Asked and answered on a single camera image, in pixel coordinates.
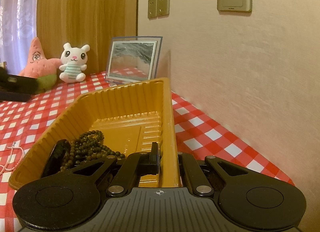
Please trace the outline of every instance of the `white plush toy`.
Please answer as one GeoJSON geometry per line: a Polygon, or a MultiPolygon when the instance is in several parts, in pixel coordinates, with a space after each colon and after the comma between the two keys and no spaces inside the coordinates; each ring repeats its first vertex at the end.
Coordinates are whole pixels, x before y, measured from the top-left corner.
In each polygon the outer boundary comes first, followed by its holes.
{"type": "Polygon", "coordinates": [[[70,43],[66,43],[63,47],[62,65],[59,67],[63,72],[60,74],[60,79],[66,83],[83,81],[85,74],[82,71],[87,68],[87,52],[90,50],[90,46],[86,44],[82,48],[72,48],[70,43]]]}

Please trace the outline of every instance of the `pink string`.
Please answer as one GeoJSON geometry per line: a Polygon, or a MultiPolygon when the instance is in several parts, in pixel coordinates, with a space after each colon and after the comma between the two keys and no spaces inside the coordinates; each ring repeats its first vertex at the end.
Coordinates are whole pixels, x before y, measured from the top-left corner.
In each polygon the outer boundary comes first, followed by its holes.
{"type": "Polygon", "coordinates": [[[24,150],[22,149],[22,147],[18,146],[18,147],[15,147],[16,145],[16,142],[13,142],[12,146],[7,146],[8,149],[11,149],[10,151],[10,155],[7,159],[7,162],[6,164],[3,166],[3,165],[0,165],[0,167],[2,167],[2,170],[0,171],[0,176],[5,172],[5,171],[13,171],[17,166],[18,164],[22,161],[23,157],[24,157],[24,150]],[[20,160],[18,161],[18,163],[11,169],[8,169],[8,165],[9,165],[9,162],[11,161],[11,158],[12,158],[12,153],[13,153],[13,149],[21,149],[21,157],[20,157],[20,160]]]}

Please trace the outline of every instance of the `tablecloth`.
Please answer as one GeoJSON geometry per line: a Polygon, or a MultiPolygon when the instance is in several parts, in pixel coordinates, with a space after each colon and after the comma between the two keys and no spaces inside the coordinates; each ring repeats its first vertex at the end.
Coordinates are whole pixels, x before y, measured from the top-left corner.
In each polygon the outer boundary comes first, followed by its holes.
{"type": "MultiPolygon", "coordinates": [[[[15,141],[27,152],[45,129],[80,94],[108,87],[105,72],[87,76],[80,83],[58,84],[56,88],[37,95],[28,103],[0,104],[0,164],[7,162],[15,141]]],[[[215,155],[251,170],[293,184],[292,180],[261,154],[229,132],[201,110],[172,92],[172,107],[178,151],[191,153],[197,159],[215,155]]],[[[15,149],[8,168],[21,157],[15,149]]],[[[18,231],[21,226],[12,209],[15,191],[8,185],[11,172],[0,177],[0,232],[18,231]]]]}

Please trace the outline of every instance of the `electrical socket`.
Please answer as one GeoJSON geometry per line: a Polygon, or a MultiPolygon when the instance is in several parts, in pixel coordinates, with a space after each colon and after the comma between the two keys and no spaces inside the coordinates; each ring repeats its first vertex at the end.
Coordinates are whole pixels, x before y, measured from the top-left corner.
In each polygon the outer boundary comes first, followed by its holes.
{"type": "Polygon", "coordinates": [[[148,18],[157,17],[157,0],[148,0],[148,18]]]}
{"type": "Polygon", "coordinates": [[[157,0],[157,16],[166,16],[170,13],[170,0],[157,0]]]}

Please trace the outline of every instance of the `teal striped body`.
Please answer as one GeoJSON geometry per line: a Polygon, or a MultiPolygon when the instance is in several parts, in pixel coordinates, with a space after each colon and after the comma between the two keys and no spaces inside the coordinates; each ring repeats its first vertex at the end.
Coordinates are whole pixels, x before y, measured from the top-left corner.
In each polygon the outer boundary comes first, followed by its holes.
{"type": "Polygon", "coordinates": [[[76,77],[82,72],[81,65],[67,64],[67,68],[64,72],[68,74],[69,79],[76,79],[76,77]]]}

